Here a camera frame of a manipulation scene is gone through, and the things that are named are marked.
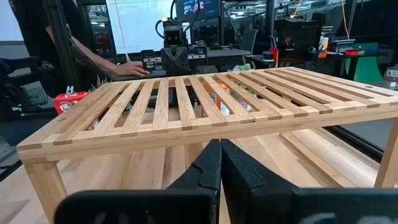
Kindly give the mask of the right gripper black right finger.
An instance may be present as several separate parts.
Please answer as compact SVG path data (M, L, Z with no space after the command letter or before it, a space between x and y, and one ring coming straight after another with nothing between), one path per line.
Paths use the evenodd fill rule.
M300 188L221 140L232 224L398 224L398 189Z

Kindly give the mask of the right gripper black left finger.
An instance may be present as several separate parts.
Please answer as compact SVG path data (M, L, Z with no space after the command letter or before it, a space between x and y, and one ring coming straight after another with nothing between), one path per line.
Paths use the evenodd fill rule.
M221 143L211 140L163 190L86 190L58 205L54 224L217 224Z

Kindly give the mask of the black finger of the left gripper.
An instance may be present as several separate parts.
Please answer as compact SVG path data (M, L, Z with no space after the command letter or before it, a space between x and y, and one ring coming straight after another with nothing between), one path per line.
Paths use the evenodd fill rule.
M165 70L167 76L172 76L174 72L174 58L176 49L172 47L162 48L160 51L162 68Z
M178 76L190 74L188 50L186 47L177 47L175 64Z

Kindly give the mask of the orange Mini Wheats cereal box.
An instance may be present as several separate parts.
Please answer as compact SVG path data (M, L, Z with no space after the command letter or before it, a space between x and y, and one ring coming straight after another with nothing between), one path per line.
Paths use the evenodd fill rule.
M224 104L224 101L213 91L211 86L209 84L204 84L204 88L208 92L212 100L216 103L218 109L221 111L221 114L225 116L230 115L230 110Z

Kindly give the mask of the red cereal box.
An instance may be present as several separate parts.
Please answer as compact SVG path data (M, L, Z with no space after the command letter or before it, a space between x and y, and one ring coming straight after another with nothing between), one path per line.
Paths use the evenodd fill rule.
M54 107L58 115L65 112L71 106L78 103L81 99L83 99L88 92L81 91L76 93L63 93L59 94L54 99Z

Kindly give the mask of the person's forearm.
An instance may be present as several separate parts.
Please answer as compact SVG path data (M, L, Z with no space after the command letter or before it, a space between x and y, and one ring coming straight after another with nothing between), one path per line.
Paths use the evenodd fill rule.
M79 40L72 36L72 40L74 44L88 57L90 58L97 66L102 68L107 73L116 74L117 66L108 60L94 54L89 48L85 47Z

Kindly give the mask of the person's hand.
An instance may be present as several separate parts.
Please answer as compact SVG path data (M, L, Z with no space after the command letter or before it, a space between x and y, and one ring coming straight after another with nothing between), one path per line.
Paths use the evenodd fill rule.
M112 68L112 73L117 76L138 76L138 77L144 77L149 74L147 70L144 70L142 62L138 61L126 62L124 64L115 65Z

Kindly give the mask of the spiky succulent plant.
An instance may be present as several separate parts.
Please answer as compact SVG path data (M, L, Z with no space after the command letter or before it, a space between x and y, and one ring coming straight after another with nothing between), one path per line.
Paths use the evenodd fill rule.
M125 110L126 111L131 111L132 110L132 103L128 103ZM146 113L153 113L153 112L154 112L154 108L150 108L150 107L146 108Z

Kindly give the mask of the computer monitor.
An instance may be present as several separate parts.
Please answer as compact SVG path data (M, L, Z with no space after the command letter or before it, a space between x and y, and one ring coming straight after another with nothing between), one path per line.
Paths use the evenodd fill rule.
M176 0L178 19L198 21L213 19L220 15L220 0Z

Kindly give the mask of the round green potted plant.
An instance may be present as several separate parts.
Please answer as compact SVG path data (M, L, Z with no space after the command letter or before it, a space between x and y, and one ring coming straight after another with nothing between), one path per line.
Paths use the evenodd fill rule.
M246 63L244 65L235 65L233 69L228 70L228 72L242 72L242 71L250 71L253 70L251 65L249 63Z

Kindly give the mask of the grey office chair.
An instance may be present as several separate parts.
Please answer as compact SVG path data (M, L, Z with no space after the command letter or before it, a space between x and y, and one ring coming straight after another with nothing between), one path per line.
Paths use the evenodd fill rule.
M241 38L241 44L240 44L240 49L241 50L246 50L250 54L252 54L252 51L254 49L254 43L256 40L257 36L257 29L248 29L243 32L243 36Z

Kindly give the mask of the black equipment cabinet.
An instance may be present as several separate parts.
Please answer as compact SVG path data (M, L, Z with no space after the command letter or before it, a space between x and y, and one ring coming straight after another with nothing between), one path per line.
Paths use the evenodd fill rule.
M281 59L310 60L318 50L322 25L317 21L281 19L274 23Z

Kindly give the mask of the person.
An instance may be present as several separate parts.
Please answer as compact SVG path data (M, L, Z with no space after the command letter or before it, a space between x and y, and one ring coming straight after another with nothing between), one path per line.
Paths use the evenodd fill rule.
M85 25L76 4L73 0L61 0L61 3L72 36L89 47L91 42L85 36ZM45 30L49 22L42 0L9 0L9 5L17 19L29 55L38 57L41 61L42 71L38 77L43 89L53 98L64 93L67 83L61 71L56 46Z

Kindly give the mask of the green board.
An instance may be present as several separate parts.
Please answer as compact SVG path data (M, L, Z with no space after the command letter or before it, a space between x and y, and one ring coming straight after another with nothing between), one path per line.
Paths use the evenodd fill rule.
M377 65L377 43L354 44L355 48L365 50L364 57L358 59L355 80L361 83L380 83L382 76Z

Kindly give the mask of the black table frame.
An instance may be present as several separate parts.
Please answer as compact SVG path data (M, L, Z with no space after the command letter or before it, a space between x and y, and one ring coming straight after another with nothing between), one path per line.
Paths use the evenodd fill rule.
M357 134L343 128L342 126L327 126L324 127L326 131L336 136L340 140L354 147L356 150L370 157L372 160L380 163L384 151L377 145L370 141L358 136Z

